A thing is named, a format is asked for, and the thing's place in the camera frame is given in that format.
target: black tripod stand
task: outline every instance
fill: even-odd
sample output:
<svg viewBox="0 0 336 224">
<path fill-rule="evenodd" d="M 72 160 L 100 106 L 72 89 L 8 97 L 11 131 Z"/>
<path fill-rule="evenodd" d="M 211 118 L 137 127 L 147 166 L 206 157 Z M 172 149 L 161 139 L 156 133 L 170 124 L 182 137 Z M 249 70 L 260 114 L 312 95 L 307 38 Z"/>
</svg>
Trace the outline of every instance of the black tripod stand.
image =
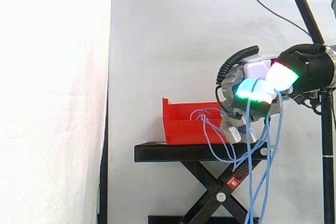
<svg viewBox="0 0 336 224">
<path fill-rule="evenodd" d="M 324 44 L 320 29 L 314 19 L 307 0 L 295 0 L 308 32 L 315 44 Z M 333 128 L 332 128 L 332 91 L 319 92 L 321 101 L 322 124 L 322 161 L 323 161 L 323 201 L 324 224 L 335 224 L 334 202 L 334 164 L 333 164 Z"/>
</svg>

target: black stand base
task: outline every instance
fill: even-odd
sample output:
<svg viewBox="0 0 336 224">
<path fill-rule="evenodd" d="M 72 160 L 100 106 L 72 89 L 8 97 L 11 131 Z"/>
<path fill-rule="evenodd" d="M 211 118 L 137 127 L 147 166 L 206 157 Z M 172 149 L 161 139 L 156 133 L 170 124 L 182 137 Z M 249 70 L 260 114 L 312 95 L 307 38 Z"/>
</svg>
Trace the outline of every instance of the black stand base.
<svg viewBox="0 0 336 224">
<path fill-rule="evenodd" d="M 175 224 L 183 216 L 155 216 L 148 215 L 148 224 Z M 233 217 L 211 217 L 205 224 L 239 224 Z"/>
<path fill-rule="evenodd" d="M 252 159 L 255 168 L 266 157 L 257 150 Z M 234 145 L 237 157 L 246 151 L 246 144 Z M 216 153 L 221 158 L 228 159 L 222 145 L 214 145 Z M 149 216 L 149 224 L 244 224 L 247 210 L 232 195 L 237 187 L 248 176 L 248 162 L 241 163 L 233 172 L 233 164 L 229 165 L 222 174 L 215 178 L 201 163 L 215 161 L 207 145 L 172 146 L 164 143 L 146 143 L 134 149 L 136 162 L 181 162 L 182 165 L 207 189 L 191 209 L 181 217 Z M 233 216 L 232 218 L 212 218 L 212 214 L 223 206 Z"/>
</svg>

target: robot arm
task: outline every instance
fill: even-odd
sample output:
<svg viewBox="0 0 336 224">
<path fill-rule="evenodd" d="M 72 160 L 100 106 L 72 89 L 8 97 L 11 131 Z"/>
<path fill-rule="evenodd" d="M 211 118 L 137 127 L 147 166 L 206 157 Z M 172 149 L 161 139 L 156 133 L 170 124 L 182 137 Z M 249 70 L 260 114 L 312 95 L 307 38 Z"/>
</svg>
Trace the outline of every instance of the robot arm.
<svg viewBox="0 0 336 224">
<path fill-rule="evenodd" d="M 237 59 L 225 72 L 220 85 L 226 98 L 220 129 L 230 143 L 246 142 L 247 100 L 252 100 L 251 122 L 280 112 L 274 89 L 282 92 L 285 100 L 293 98 L 303 104 L 310 99 L 312 107 L 316 106 L 320 92 L 336 87 L 336 51 L 324 45 L 295 45 L 278 57 L 254 54 Z M 252 90 L 257 79 L 261 80 Z M 250 139 L 257 141 L 253 130 Z"/>
<path fill-rule="evenodd" d="M 258 54 L 251 55 L 242 59 L 238 64 L 234 65 L 231 69 L 227 70 L 225 78 L 222 79 L 220 88 L 226 98 L 222 103 L 222 123 L 221 131 L 225 135 L 228 142 L 235 144 L 239 142 L 246 143 L 246 99 L 237 97 L 238 88 L 242 83 L 251 80 L 252 85 L 256 79 L 265 79 L 266 75 L 271 68 L 271 63 L 277 56 L 262 57 Z M 273 90 L 262 91 L 265 94 L 268 104 L 260 104 L 261 106 L 251 107 L 251 121 L 256 122 L 261 117 L 266 116 L 270 111 L 271 114 L 279 113 L 280 106 L 276 100 L 276 94 Z M 250 139 L 253 143 L 258 141 L 258 138 L 253 129 L 250 129 Z"/>
</svg>

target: white wall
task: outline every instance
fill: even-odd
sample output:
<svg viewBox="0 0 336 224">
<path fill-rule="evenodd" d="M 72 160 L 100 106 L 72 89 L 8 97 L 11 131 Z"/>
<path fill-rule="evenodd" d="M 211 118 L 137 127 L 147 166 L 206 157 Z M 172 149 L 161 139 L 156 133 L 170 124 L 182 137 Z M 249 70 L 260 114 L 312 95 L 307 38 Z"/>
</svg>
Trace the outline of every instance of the white wall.
<svg viewBox="0 0 336 224">
<path fill-rule="evenodd" d="M 303 25 L 293 0 L 262 1 Z M 309 2 L 327 43 L 336 44 L 329 0 Z M 161 97 L 214 101 L 217 71 L 231 54 L 255 44 L 279 53 L 302 42 L 310 40 L 254 0 L 112 0 L 109 223 L 182 215 L 204 191 L 179 163 L 133 162 L 134 145 L 164 140 Z M 265 223 L 322 223 L 320 155 L 319 118 L 289 102 Z M 248 183 L 235 195 L 248 206 Z"/>
</svg>

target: red storage bin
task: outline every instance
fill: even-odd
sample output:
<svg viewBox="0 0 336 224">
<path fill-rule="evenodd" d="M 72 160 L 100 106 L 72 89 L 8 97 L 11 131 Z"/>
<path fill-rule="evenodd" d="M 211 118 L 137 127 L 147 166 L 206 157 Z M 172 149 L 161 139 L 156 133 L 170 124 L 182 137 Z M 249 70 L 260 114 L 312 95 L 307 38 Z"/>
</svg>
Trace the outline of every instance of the red storage bin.
<svg viewBox="0 0 336 224">
<path fill-rule="evenodd" d="M 196 120 L 197 112 L 190 120 L 193 111 L 205 108 L 217 108 L 217 102 L 204 103 L 176 103 L 170 104 L 167 98 L 163 98 L 163 126 L 167 144 L 207 144 L 207 140 L 203 132 L 203 121 Z M 208 110 L 211 115 L 207 114 L 209 121 L 220 127 L 222 118 L 217 110 Z M 213 144 L 222 144 L 216 132 L 206 124 L 210 142 Z"/>
</svg>

